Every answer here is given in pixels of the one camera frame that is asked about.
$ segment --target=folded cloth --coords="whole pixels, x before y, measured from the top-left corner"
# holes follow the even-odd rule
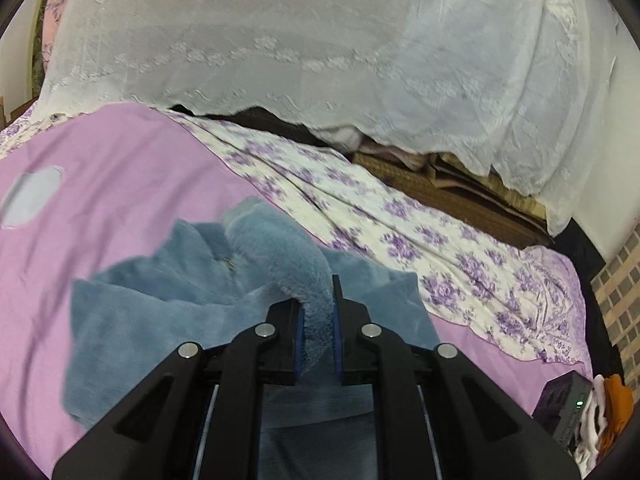
[[[600,453],[598,461],[602,460],[614,441],[625,429],[634,412],[634,396],[631,389],[623,386],[618,374],[604,379],[604,389],[607,394],[607,429],[600,439]]]
[[[116,264],[74,283],[74,350],[64,407],[90,428],[184,341],[229,343],[290,297],[303,305],[300,387],[270,391],[267,428],[357,416],[372,410],[370,388],[341,388],[333,373],[332,274],[373,322],[416,346],[438,343],[414,273],[318,246],[272,205],[248,198],[220,224],[177,221],[151,257]]]
[[[596,467],[598,442],[607,427],[607,419],[604,415],[606,403],[604,378],[598,375],[593,378],[593,389],[582,407],[580,424],[576,428],[578,445],[574,452],[574,459],[582,478]]]

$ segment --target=woven mat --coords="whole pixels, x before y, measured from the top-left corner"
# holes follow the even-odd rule
[[[497,173],[492,171],[488,176],[474,175],[451,153],[434,153],[430,155],[428,166],[446,175],[444,182],[439,182],[437,178],[435,181],[432,179],[431,182],[434,186],[468,187],[474,192],[481,193],[486,198],[496,199],[501,206],[518,213],[521,218],[527,221],[537,223],[546,232],[545,207],[536,202],[533,197],[522,196],[516,190],[508,189]]]
[[[465,189],[439,189],[427,175],[403,170],[363,153],[356,153],[353,162],[421,204],[444,211],[501,242],[521,249],[531,245],[549,246],[552,243],[548,235],[529,222]]]

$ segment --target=pink bedsheet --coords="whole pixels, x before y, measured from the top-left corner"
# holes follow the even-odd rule
[[[60,20],[62,19],[62,14],[65,12],[66,1],[67,0],[47,0],[44,21],[42,23],[42,59],[44,61],[44,70],[47,69],[51,59]]]
[[[56,166],[61,187],[27,225],[0,228],[0,413],[50,476],[81,436],[64,412],[71,349],[70,283],[150,254],[175,218],[213,221],[249,195],[247,181],[170,118],[137,104],[110,105],[40,134],[0,161],[0,197],[21,174]],[[551,378],[584,367],[521,362],[471,330],[432,317],[525,410]]]

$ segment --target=white cloth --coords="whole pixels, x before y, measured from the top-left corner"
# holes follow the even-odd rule
[[[592,164],[613,33],[605,0],[69,0],[36,116],[259,105],[494,166],[555,234]]]
[[[589,397],[582,407],[580,425],[576,428],[578,446],[574,452],[574,459],[582,478],[585,478],[596,467],[598,443],[607,427],[607,419],[604,416],[606,404],[607,394],[604,389],[604,378],[598,375],[593,378],[593,390],[589,393]]]

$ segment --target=floral fabric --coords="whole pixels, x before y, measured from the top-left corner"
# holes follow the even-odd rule
[[[36,103],[31,105],[25,113],[4,130],[0,131],[0,160],[36,134],[69,119],[65,114],[54,114],[42,121],[32,121],[31,115],[35,107]]]
[[[56,43],[56,34],[58,33],[62,14],[65,11],[66,1],[67,0],[47,0],[42,26],[42,60],[44,70],[47,69],[49,61],[51,60],[51,53]]]
[[[585,307],[570,261],[520,251],[389,188],[333,150],[233,123],[164,112],[328,246],[414,271],[427,310],[521,360],[590,373]]]

